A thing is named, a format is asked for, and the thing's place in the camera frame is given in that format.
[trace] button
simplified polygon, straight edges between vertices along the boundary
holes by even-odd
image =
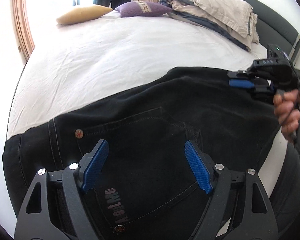
[[[122,234],[123,232],[126,231],[126,227],[125,226],[122,226],[122,225],[119,225],[119,226],[116,226],[114,228],[114,232],[118,235],[118,234]]]
[[[83,137],[83,131],[81,129],[75,130],[75,137],[81,139]]]

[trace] human hand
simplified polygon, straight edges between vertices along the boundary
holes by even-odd
[[[274,114],[278,117],[279,124],[282,126],[281,132],[291,143],[293,140],[290,135],[297,130],[300,119],[300,111],[297,109],[292,110],[298,100],[298,93],[299,91],[295,89],[284,93],[284,98],[279,94],[276,94],[273,98]]]

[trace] pillow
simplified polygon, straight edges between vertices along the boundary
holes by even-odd
[[[120,12],[120,17],[134,16],[160,16],[172,12],[172,9],[160,3],[133,1],[118,6],[116,11]]]
[[[74,6],[71,11],[57,18],[56,21],[57,23],[63,25],[83,23],[86,21],[97,19],[111,11],[111,8],[97,4],[93,4],[90,6],[77,5]]]

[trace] white bed sheet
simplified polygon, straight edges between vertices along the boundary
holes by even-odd
[[[8,138],[53,117],[154,81],[176,66],[246,69],[266,48],[246,52],[209,29],[168,17],[100,19],[56,28],[37,46],[13,101]],[[271,195],[287,142],[279,132],[259,172]]]

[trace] headboard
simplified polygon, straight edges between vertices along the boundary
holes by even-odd
[[[300,52],[300,35],[297,30],[285,18],[258,0],[244,1],[258,15],[256,28],[261,45],[267,47],[270,43],[277,44],[295,64]]]

